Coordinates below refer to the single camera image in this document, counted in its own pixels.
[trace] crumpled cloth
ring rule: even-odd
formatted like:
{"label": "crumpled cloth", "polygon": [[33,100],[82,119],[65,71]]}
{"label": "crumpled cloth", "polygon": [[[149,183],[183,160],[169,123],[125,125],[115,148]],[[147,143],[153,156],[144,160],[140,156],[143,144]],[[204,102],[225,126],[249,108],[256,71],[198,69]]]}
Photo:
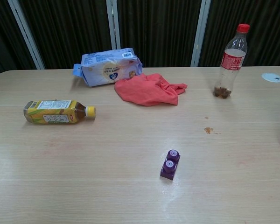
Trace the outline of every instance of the crumpled cloth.
{"label": "crumpled cloth", "polygon": [[115,83],[115,91],[124,100],[144,106],[159,103],[178,104],[178,95],[185,92],[186,84],[170,84],[161,74],[135,76]]}

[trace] bottle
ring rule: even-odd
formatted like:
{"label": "bottle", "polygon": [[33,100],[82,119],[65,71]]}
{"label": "bottle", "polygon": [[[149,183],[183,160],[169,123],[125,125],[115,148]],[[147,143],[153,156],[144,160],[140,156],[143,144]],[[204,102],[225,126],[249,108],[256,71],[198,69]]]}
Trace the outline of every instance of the bottle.
{"label": "bottle", "polygon": [[239,24],[235,37],[225,47],[225,52],[221,62],[220,76],[214,88],[214,95],[227,98],[233,89],[233,82],[243,64],[248,46],[246,34],[250,25]]}
{"label": "bottle", "polygon": [[37,124],[69,124],[82,118],[95,118],[94,106],[83,106],[75,100],[39,100],[30,101],[24,107],[27,121]]}

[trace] purple block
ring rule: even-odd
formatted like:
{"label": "purple block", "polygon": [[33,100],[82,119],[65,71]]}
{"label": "purple block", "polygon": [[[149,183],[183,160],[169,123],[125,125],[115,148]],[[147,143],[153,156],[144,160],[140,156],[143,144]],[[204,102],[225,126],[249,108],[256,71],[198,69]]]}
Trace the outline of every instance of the purple block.
{"label": "purple block", "polygon": [[163,167],[161,169],[161,176],[173,180],[179,158],[181,156],[176,150],[170,150],[167,154]]}

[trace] table surface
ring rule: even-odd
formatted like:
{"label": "table surface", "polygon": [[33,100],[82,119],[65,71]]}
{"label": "table surface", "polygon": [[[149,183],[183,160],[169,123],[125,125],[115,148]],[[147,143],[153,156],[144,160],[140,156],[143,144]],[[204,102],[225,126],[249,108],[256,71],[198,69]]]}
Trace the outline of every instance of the table surface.
{"label": "table surface", "polygon": [[[280,67],[243,67],[230,98],[219,68],[145,68],[186,83],[178,106],[124,102],[71,70],[0,74],[0,224],[280,224]],[[34,125],[31,100],[76,99],[97,117]],[[204,130],[212,128],[210,134]],[[160,178],[168,150],[180,161]]]}

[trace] snack package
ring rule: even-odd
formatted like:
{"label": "snack package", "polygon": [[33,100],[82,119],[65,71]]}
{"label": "snack package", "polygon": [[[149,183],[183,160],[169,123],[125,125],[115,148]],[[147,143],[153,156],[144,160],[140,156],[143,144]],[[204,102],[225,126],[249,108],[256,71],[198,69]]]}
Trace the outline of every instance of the snack package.
{"label": "snack package", "polygon": [[132,48],[82,55],[74,64],[73,75],[82,77],[88,86],[115,83],[140,75],[142,63]]}

